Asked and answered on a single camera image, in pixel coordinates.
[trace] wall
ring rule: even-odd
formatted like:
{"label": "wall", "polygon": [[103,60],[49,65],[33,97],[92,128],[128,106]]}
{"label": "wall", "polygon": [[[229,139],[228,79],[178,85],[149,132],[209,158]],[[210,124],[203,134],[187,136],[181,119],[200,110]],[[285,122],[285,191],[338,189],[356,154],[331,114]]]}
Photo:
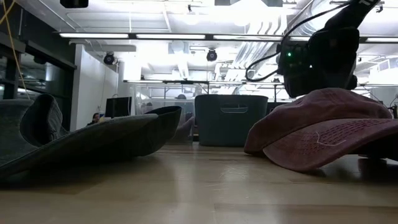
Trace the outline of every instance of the wall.
{"label": "wall", "polygon": [[117,93],[118,74],[76,46],[71,131],[84,128],[95,112],[105,112],[106,99]]}

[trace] pink baseball cap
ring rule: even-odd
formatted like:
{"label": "pink baseball cap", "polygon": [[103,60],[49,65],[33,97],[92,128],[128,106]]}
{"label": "pink baseball cap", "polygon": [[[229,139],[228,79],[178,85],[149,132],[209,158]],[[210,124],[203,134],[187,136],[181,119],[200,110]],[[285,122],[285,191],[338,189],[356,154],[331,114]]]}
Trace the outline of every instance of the pink baseball cap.
{"label": "pink baseball cap", "polygon": [[389,157],[396,154],[392,143],[398,143],[398,120],[384,105],[349,90],[325,88],[278,106],[258,121],[244,151],[303,172],[346,154]]}

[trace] security camera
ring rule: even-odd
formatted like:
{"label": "security camera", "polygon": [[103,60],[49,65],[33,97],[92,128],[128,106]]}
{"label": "security camera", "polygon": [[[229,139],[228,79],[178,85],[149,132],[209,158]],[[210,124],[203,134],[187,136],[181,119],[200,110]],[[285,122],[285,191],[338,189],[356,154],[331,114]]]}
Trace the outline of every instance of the security camera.
{"label": "security camera", "polygon": [[215,49],[210,49],[209,52],[207,53],[207,61],[208,62],[214,62],[217,60],[217,53]]}
{"label": "security camera", "polygon": [[118,62],[118,59],[114,56],[114,52],[107,52],[104,57],[104,63],[106,65],[114,65]]}

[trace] table surface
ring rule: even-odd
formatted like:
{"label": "table surface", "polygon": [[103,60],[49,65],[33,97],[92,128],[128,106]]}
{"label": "table surface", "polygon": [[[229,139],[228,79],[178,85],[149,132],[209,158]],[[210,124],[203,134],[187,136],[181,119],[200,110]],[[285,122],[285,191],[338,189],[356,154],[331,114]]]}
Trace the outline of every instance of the table surface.
{"label": "table surface", "polygon": [[240,148],[165,146],[132,162],[0,182],[0,223],[398,223],[398,163],[301,174]]}

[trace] gray bin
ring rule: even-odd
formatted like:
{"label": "gray bin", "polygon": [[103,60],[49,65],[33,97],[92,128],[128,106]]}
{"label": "gray bin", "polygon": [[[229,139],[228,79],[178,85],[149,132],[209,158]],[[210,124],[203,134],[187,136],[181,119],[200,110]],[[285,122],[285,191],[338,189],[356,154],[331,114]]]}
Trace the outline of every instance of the gray bin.
{"label": "gray bin", "polygon": [[243,147],[251,127],[267,114],[266,96],[200,95],[195,111],[202,146]]}

